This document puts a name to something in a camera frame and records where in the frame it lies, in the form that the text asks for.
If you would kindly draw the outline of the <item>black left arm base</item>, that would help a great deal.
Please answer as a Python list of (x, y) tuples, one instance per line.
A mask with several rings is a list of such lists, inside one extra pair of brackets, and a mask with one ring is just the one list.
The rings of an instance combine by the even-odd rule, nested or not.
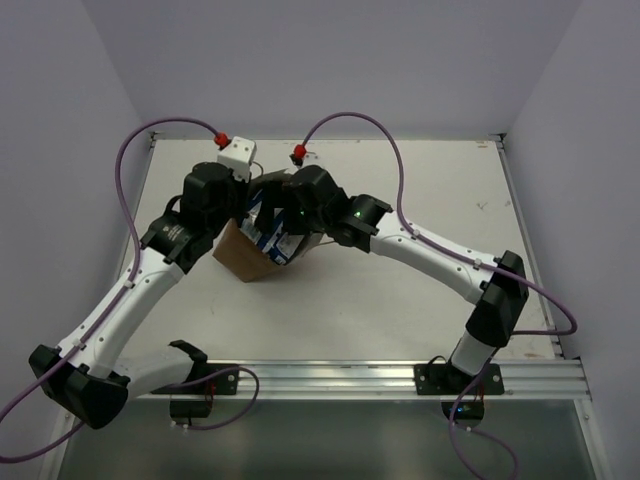
[(201, 363), (187, 377), (187, 382), (200, 380), (213, 373), (226, 370), (223, 375), (191, 386), (163, 387), (153, 395), (169, 395), (169, 416), (176, 423), (193, 424), (208, 418), (213, 411), (213, 402), (219, 396), (233, 396), (237, 393), (239, 370), (234, 364)]

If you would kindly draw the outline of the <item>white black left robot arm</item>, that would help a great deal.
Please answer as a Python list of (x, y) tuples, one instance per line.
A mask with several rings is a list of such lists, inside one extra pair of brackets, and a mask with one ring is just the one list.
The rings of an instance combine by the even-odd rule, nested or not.
[(159, 300), (209, 253), (231, 219), (246, 210), (252, 163), (203, 162), (181, 195), (142, 237), (139, 250), (105, 298), (57, 346), (38, 346), (29, 365), (47, 397), (92, 429), (108, 425), (125, 404), (165, 388), (193, 393), (208, 379), (207, 356), (174, 340), (147, 357), (121, 353)]

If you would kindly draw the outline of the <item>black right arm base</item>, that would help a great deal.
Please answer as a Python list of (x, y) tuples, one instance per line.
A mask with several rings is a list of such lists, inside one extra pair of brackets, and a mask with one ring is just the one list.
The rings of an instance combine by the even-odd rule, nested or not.
[(413, 366), (416, 393), (421, 396), (451, 396), (451, 401), (440, 403), (443, 415), (449, 418), (454, 413), (456, 424), (465, 427), (479, 426), (485, 415), (485, 400), (488, 396), (505, 393), (502, 372), (498, 364), (491, 363), (479, 383), (453, 409), (455, 399), (468, 386), (472, 378), (455, 370), (444, 357), (437, 355), (426, 363)]

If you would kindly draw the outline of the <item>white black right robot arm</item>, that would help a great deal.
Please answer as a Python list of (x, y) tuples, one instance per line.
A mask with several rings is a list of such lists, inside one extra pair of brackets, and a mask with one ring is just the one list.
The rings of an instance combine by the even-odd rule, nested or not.
[(495, 257), (442, 237), (431, 240), (388, 203), (368, 194), (347, 195), (318, 165), (293, 175), (264, 175), (252, 187), (262, 199), (259, 230), (270, 231), (272, 221), (280, 217), (288, 234), (322, 234), (342, 247), (398, 261), (473, 305), (445, 369), (454, 391), (464, 393), (476, 386), (485, 364), (508, 344), (529, 297), (519, 255), (505, 251)]

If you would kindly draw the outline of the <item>blue white snack bag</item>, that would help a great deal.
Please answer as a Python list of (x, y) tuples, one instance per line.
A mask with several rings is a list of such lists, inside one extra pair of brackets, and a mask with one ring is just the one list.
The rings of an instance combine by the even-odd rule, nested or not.
[(279, 266), (291, 263), (310, 240), (309, 235), (294, 235), (284, 229), (284, 210), (273, 208), (273, 221), (269, 232), (258, 228), (258, 217), (264, 206), (264, 189), (258, 188), (250, 194), (248, 211), (240, 224), (241, 232), (258, 248), (261, 253)]

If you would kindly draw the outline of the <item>brown paper bag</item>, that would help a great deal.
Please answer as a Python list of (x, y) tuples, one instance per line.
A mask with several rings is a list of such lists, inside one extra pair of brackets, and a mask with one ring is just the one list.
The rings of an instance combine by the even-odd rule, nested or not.
[[(289, 174), (290, 177), (292, 176), (287, 169), (268, 173), (264, 172), (251, 180), (251, 193), (257, 190), (257, 180), (259, 178), (266, 179), (269, 174)], [(321, 233), (311, 233), (308, 235), (310, 236), (310, 240), (302, 253), (288, 265), (279, 266), (272, 262), (266, 254), (261, 253), (241, 232), (240, 226), (237, 226), (234, 220), (230, 220), (216, 241), (213, 257), (242, 282), (256, 282), (283, 271), (287, 266), (304, 257), (310, 250), (332, 243), (328, 237)]]

